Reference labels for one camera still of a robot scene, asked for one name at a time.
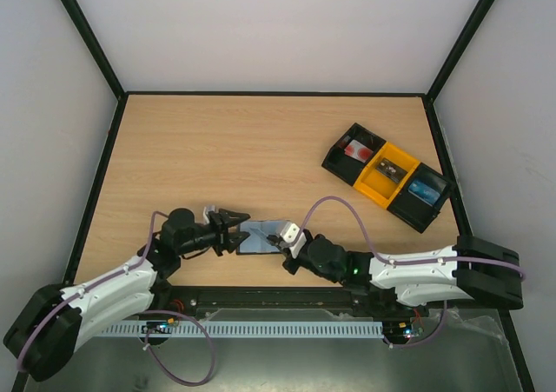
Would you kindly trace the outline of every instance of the wooden table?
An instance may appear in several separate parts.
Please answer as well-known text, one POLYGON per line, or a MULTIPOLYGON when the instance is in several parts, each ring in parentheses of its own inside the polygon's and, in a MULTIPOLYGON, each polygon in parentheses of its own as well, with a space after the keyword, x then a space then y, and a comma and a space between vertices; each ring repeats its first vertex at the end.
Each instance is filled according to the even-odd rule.
MULTIPOLYGON (((418 252, 455 243, 450 203, 424 234, 321 167, 353 123, 440 170, 419 98, 358 96, 130 96, 93 216, 76 282, 121 265, 145 242, 153 210, 208 204, 254 220, 301 223, 313 203, 337 195, 361 214, 377 249, 418 252)), ((157 222, 160 227, 162 219, 157 222)), ((324 203, 308 228, 347 249, 365 250, 356 221, 324 203)), ((170 282, 205 286, 330 286, 304 269, 291 276, 280 255, 183 262, 170 282)))

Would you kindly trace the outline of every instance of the purple cable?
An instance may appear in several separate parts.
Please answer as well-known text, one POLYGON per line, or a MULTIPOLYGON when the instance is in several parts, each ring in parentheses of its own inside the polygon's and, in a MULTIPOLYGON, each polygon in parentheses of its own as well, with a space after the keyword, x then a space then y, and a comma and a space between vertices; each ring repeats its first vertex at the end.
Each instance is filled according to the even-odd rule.
POLYGON ((149 331, 147 331, 147 335, 145 336, 144 344, 145 344, 146 350, 155 359, 156 364, 162 370, 162 372, 164 372, 164 374, 167 377, 169 377, 172 381, 174 381, 174 382, 176 382, 176 383, 178 383, 182 386, 201 386, 201 385, 204 385, 205 383, 207 383, 210 380, 210 377, 212 376, 213 372, 215 371, 215 366, 216 366, 216 347, 215 347, 214 342, 212 341, 212 338, 210 338, 209 333, 195 318, 191 318, 190 316, 180 314, 179 312, 167 311, 167 310, 151 310, 151 311, 142 312, 140 315, 148 316, 148 315, 159 315, 159 314, 165 314, 165 315, 169 315, 169 316, 177 316, 179 318, 182 318, 184 320, 192 322, 205 335, 205 338, 207 339, 208 347, 210 348, 210 369, 208 369, 207 375, 205 377, 203 377, 199 382, 184 381, 183 379, 181 379, 181 378, 177 377, 176 375, 172 374, 166 368, 166 366, 164 366, 164 364, 160 361, 160 359, 155 354, 152 347, 150 347, 149 336, 152 334, 154 329, 150 329, 149 331))
POLYGON ((438 325, 434 329, 434 331, 423 340, 419 340, 418 342, 409 342, 408 344, 392 344, 386 337, 384 337, 384 342, 392 347, 392 349, 410 349, 412 347, 422 346, 423 344, 427 344, 431 342, 438 334, 442 331, 442 328, 446 325, 448 315, 448 301, 444 301, 444 308, 442 309, 442 314, 440 315, 440 321, 438 325))
MULTIPOLYGON (((163 214, 160 211, 155 211, 153 212, 151 218, 150 218, 150 227, 149 227, 149 236, 147 238, 147 244, 145 245, 145 249, 142 252, 141 255, 141 259, 139 260, 139 262, 137 262, 136 264, 133 264, 131 266, 129 266, 128 271, 131 271, 133 269, 138 268, 139 266, 141 266, 143 264, 143 262, 147 259, 147 252, 150 249, 150 244, 153 241, 153 233, 155 232, 155 218, 156 216, 163 216, 165 218, 168 218, 168 216, 166 214, 163 214)), ((111 273, 109 275, 106 275, 105 277, 102 277, 101 279, 99 279, 98 281, 91 283, 90 285, 86 286, 84 288, 85 293, 89 293, 92 289, 96 288, 97 286, 106 283, 107 281, 114 279, 115 277, 119 276, 119 275, 123 275, 125 274, 126 271, 124 269, 120 269, 117 270, 114 273, 111 273)), ((69 298, 63 300, 62 302, 60 302, 58 305, 55 306, 55 308, 53 308, 48 315, 46 315, 44 317, 44 319, 42 321, 40 321, 38 323, 38 325, 36 326, 36 328, 33 330, 33 332, 31 333, 31 335, 29 336, 29 338, 27 339, 27 342, 25 342, 25 344, 23 345, 21 351, 19 352, 19 357, 17 358, 17 371, 19 372, 26 372, 25 367, 23 366, 23 360, 25 359, 25 356, 27 355, 27 352, 29 351, 29 348, 31 347, 31 344, 35 341, 35 339, 38 337, 38 335, 41 333, 41 331, 44 329, 44 327, 46 326, 46 324, 48 324, 48 322, 55 316, 58 314, 58 312, 63 309, 63 307, 65 307, 66 305, 68 305, 69 303, 71 303, 72 301, 75 301, 78 297, 79 297, 79 293, 75 293, 74 295, 70 296, 69 298)))
MULTIPOLYGON (((309 219, 311 218, 311 216, 314 214, 314 211, 317 209, 317 207, 319 205, 321 205, 322 203, 324 203, 325 201, 337 201, 339 203, 344 204, 350 211, 351 213, 354 215, 355 219, 357 220, 357 223, 359 224, 359 227, 361 229, 361 232, 363 233, 363 236, 365 237, 365 241, 367 242, 367 246, 369 248, 369 251, 371 251, 374 254, 374 257, 376 257, 376 260, 378 260, 381 263, 384 264, 391 264, 391 265, 395 265, 395 266, 410 266, 410 265, 415 265, 415 264, 432 264, 432 263, 438 263, 439 259, 413 259, 413 260, 401 260, 401 261, 397 261, 395 259, 386 259, 384 258, 381 254, 376 252, 376 249, 374 248, 373 243, 371 242, 370 237, 368 236, 367 230, 365 229, 365 225, 363 224, 363 221, 361 220, 361 217, 359 216, 359 214, 357 214, 357 211, 355 210, 355 208, 345 199, 342 199, 338 196, 324 196, 323 198, 319 199, 316 203, 314 203, 314 205, 311 207, 311 209, 309 210, 309 212, 307 213, 307 215, 305 216, 305 219, 303 220, 303 224, 300 227, 300 231, 297 234, 297 236, 295 237, 293 244, 297 243, 297 240, 299 239, 299 237, 301 236, 301 233, 303 232, 303 230, 307 227, 307 224, 309 222, 309 219)), ((511 263, 506 263, 506 262, 502 262, 499 260, 493 260, 493 259, 482 259, 479 257, 460 257, 460 256, 455 256, 455 257, 442 257, 441 258, 444 262, 470 262, 470 263, 480 263, 480 264, 491 264, 493 266, 500 266, 501 268, 507 268, 507 269, 511 269, 514 270, 516 272, 518 272, 520 274, 521 280, 524 281, 526 278, 525 272, 523 271, 523 269, 520 266, 517 266, 515 264, 511 264, 511 263)))

